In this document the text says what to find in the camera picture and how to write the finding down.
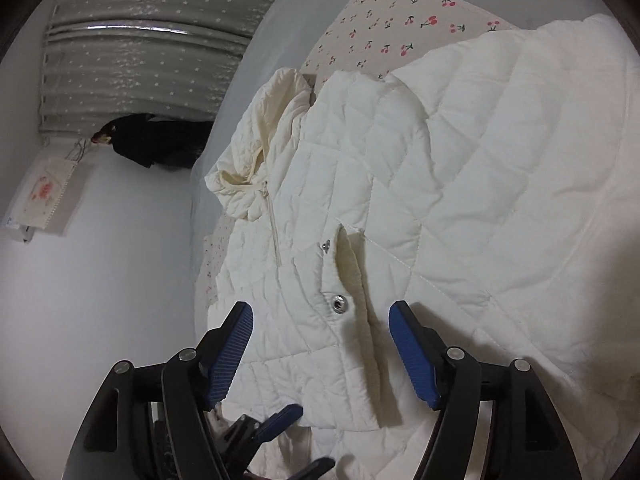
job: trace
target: blue gripper pad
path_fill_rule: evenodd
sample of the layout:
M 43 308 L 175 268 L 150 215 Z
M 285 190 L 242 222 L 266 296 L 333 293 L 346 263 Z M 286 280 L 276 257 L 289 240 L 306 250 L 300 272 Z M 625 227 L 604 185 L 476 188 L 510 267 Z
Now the blue gripper pad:
M 223 349 L 220 351 L 220 354 L 218 354 L 218 358 L 213 366 L 209 369 L 209 393 L 207 400 L 210 406 L 215 406 L 226 397 L 253 330 L 254 313 L 251 307 L 247 303 L 244 303 L 235 324 L 230 329 Z
M 389 310 L 391 337 L 396 343 L 396 348 L 404 363 L 404 368 L 409 374 L 416 395 L 419 399 L 424 400 L 432 410 L 436 410 L 440 405 L 440 394 L 436 387 L 436 370 L 427 359 L 420 342 L 418 342 L 417 335 L 409 325 L 405 314 L 402 313 L 401 304 L 406 306 L 405 310 L 409 310 L 404 301 L 396 301 Z M 414 324 L 418 324 L 422 329 L 411 310 L 407 315 L 411 315 L 414 318 Z
M 302 413 L 302 406 L 299 404 L 285 406 L 260 425 L 260 429 L 255 433 L 255 439 L 261 443 L 270 442 L 302 417 Z

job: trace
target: white wall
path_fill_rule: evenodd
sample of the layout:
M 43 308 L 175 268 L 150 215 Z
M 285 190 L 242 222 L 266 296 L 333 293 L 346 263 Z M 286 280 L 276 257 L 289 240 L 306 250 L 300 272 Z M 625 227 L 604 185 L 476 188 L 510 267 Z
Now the white wall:
M 47 15 L 41 6 L 0 65 L 1 213 L 38 149 Z M 146 170 L 96 148 L 53 232 L 23 245 L 0 229 L 0 426 L 38 480 L 61 477 L 111 365 L 160 362 L 194 344 L 188 184 L 188 171 Z
M 0 219 L 24 171 L 42 147 L 38 85 L 42 35 L 54 0 L 43 0 L 0 63 Z

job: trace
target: dark clothing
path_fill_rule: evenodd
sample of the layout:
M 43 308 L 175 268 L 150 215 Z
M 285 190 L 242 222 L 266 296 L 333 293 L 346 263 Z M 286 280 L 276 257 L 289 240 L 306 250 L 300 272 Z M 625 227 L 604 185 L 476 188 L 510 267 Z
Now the dark clothing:
M 111 137 L 113 150 L 151 168 L 154 163 L 192 168 L 207 145 L 213 122 L 150 121 L 150 114 L 115 119 L 100 130 Z

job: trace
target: metal snap button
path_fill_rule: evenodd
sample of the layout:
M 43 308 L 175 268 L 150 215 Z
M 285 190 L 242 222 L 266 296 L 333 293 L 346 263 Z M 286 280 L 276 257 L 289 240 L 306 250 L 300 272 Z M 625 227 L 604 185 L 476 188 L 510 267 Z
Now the metal snap button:
M 332 297 L 331 301 L 336 314 L 344 314 L 347 312 L 347 299 L 344 296 L 336 295 Z

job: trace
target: cherry pattern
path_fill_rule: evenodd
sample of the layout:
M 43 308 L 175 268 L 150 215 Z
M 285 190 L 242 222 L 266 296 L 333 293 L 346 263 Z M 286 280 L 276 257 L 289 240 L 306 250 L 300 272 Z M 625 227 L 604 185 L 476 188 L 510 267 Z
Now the cherry pattern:
M 398 23 L 404 23 L 405 28 L 399 28 Z M 316 43 L 304 66 L 306 72 L 317 75 L 316 90 L 335 70 L 360 70 L 383 80 L 385 70 L 389 73 L 432 48 L 504 28 L 511 26 L 462 1 L 350 0 Z M 456 33 L 463 37 L 450 37 Z
M 406 56 L 406 53 L 409 52 L 409 50 L 413 49 L 414 45 L 412 43 L 409 43 L 408 45 L 403 45 L 400 47 L 400 56 Z
M 434 14 L 433 16 L 429 16 L 426 20 L 424 20 L 424 23 L 420 24 L 420 28 L 428 27 L 429 25 L 436 25 L 437 23 L 438 23 L 438 18 Z

